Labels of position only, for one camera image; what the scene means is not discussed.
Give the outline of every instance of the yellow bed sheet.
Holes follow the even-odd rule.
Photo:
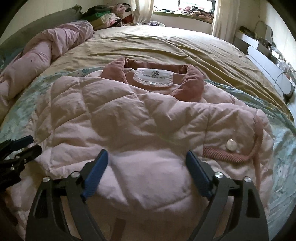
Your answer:
[[[208,34],[189,30],[157,26],[99,30],[93,38],[52,63],[42,76],[104,66],[119,56],[157,63],[192,64],[212,81],[262,98],[292,118],[273,85],[240,50]]]

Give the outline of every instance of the window sill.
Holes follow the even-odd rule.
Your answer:
[[[203,22],[212,24],[211,19],[197,18],[197,17],[191,16],[191,15],[172,13],[172,12],[159,12],[159,11],[153,11],[153,14],[162,15],[162,16],[170,16],[170,17],[192,18],[192,19],[196,19],[196,20],[199,20],[199,21],[203,21]]]

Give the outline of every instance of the window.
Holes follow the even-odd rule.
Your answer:
[[[205,12],[215,10],[216,0],[154,0],[154,5],[158,9],[177,11],[178,8],[184,9],[187,6],[196,6],[204,9]]]

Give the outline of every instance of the blue rubber pad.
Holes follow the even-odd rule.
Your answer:
[[[201,161],[191,152],[186,155],[186,166],[201,196],[210,199],[213,196],[212,182],[204,171]]]
[[[84,181],[84,191],[82,196],[86,199],[93,196],[98,188],[99,182],[108,165],[108,152],[106,150],[102,150],[96,157],[95,162],[95,165]]]

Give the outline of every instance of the logo on label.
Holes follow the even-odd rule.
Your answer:
[[[152,76],[159,76],[159,72],[158,71],[152,71]]]

